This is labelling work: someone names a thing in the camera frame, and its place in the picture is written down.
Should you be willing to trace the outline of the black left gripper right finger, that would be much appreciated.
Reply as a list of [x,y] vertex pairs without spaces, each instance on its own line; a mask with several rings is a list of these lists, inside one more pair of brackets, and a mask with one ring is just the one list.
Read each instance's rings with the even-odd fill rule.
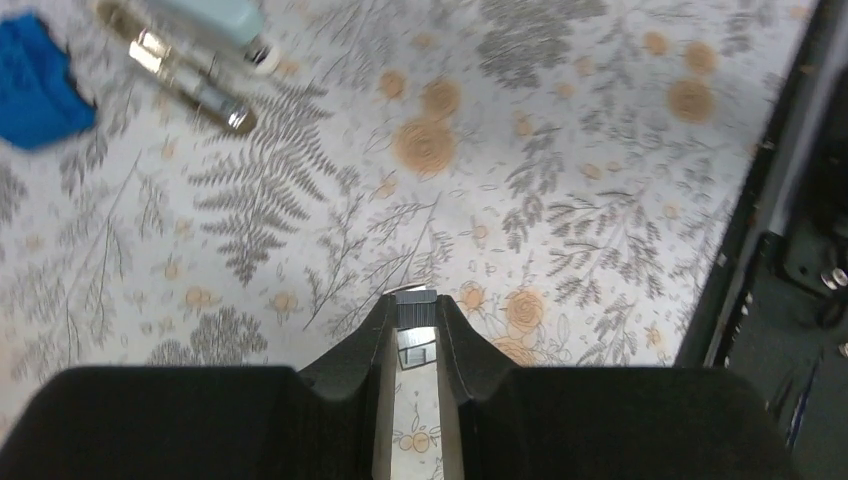
[[442,462],[446,479],[495,479],[514,437],[492,396],[517,364],[482,337],[448,295],[436,299]]

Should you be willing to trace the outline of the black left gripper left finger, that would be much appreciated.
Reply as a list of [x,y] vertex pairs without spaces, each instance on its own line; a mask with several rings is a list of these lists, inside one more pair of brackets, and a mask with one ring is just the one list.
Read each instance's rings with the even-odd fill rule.
[[382,296],[360,326],[300,371],[299,457],[312,479],[389,479],[397,373],[396,300]]

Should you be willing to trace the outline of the silver stapler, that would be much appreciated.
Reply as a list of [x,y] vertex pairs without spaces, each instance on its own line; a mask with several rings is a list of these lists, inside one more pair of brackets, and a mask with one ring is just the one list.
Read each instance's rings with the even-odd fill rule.
[[226,132],[246,135],[257,122],[248,101],[225,84],[227,71],[269,76],[282,49],[251,1],[95,1],[93,13],[127,47],[127,56],[180,101]]

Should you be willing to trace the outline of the staple strip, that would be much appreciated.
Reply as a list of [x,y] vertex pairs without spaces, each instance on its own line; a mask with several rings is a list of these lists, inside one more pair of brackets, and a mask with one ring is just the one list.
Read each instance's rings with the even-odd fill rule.
[[436,325],[438,294],[435,290],[398,291],[394,297],[399,330]]

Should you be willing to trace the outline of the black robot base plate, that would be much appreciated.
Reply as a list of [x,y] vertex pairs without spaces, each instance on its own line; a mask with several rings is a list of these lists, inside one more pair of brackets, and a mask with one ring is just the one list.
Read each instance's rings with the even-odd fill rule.
[[846,477],[843,1],[814,7],[676,364],[747,379],[803,477]]

